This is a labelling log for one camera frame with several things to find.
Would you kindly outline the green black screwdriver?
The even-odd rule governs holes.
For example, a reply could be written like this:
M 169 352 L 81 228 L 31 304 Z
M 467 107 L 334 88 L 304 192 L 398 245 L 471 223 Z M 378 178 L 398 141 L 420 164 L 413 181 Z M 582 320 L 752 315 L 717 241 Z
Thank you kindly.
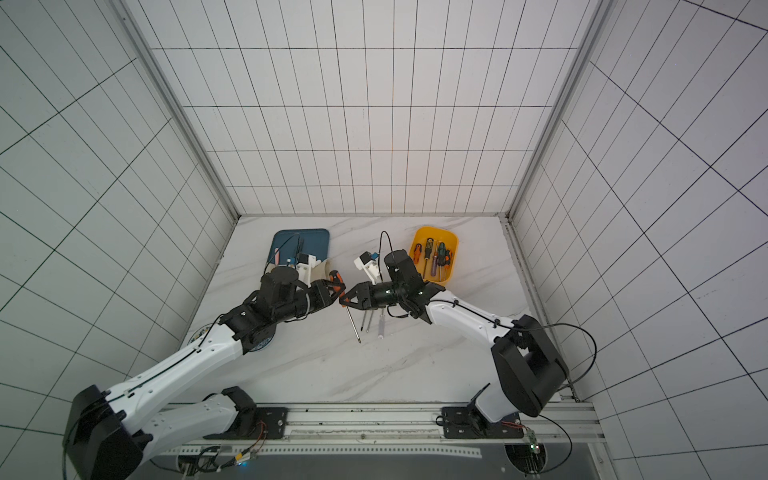
M 447 248 L 444 242 L 441 242 L 438 246 L 438 260 L 437 263 L 437 279 L 439 282 L 443 282 L 446 278 L 446 269 L 451 263 L 451 251 Z

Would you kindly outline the purple clear handled screwdriver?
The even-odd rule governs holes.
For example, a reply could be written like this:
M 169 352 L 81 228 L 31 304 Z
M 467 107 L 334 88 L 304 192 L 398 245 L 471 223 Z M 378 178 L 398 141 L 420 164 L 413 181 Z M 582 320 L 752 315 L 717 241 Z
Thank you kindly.
M 434 253 L 431 260 L 430 277 L 432 279 L 437 279 L 438 271 L 439 271 L 439 254 Z

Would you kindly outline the small clear handled screwdriver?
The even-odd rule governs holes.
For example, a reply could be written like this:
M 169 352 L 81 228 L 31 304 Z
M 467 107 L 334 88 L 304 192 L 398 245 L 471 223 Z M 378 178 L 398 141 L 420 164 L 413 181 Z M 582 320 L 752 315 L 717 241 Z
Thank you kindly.
M 379 321 L 378 321 L 378 338 L 383 339 L 385 337 L 386 333 L 386 310 L 383 309 L 380 312 Z

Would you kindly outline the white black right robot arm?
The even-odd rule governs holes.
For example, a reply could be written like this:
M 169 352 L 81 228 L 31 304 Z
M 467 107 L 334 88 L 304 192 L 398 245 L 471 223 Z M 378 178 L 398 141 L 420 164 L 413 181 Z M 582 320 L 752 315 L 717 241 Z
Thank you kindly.
M 454 423 L 483 438 L 494 428 L 512 429 L 520 414 L 537 417 L 569 379 L 565 360 L 535 318 L 498 317 L 454 295 L 417 271 L 404 250 L 384 258 L 388 281 L 361 282 L 339 297 L 345 307 L 361 311 L 398 306 L 405 314 L 453 330 L 488 348 L 496 379 L 483 386 Z

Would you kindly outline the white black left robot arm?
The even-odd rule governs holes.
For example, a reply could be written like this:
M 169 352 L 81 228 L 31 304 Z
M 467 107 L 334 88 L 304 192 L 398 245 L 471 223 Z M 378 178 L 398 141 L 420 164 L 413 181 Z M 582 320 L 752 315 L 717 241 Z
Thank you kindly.
M 229 387 L 179 408 L 167 404 L 208 374 L 267 343 L 280 323 L 306 319 L 344 292 L 337 271 L 309 284 L 279 266 L 258 290 L 220 315 L 198 340 L 148 370 L 105 390 L 91 385 L 72 401 L 61 466 L 83 479 L 126 479 L 155 455 L 205 436 L 263 438 L 255 401 Z

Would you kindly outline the large orange grey screwdriver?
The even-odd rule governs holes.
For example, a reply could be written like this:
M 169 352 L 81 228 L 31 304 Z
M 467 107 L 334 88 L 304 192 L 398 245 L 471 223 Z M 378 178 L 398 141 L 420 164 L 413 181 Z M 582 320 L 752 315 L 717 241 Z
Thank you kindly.
M 341 274 L 337 270 L 331 270 L 329 273 L 329 279 L 332 282 L 332 288 L 334 292 L 338 295 L 338 299 L 341 299 L 345 293 L 346 285 L 342 279 Z M 347 313 L 347 316 L 349 317 L 350 324 L 352 326 L 352 330 L 354 333 L 354 336 L 356 338 L 356 341 L 358 344 L 362 343 L 362 339 L 360 337 L 360 333 L 358 329 L 356 328 L 355 319 L 351 313 L 351 310 L 348 307 L 343 306 L 345 312 Z

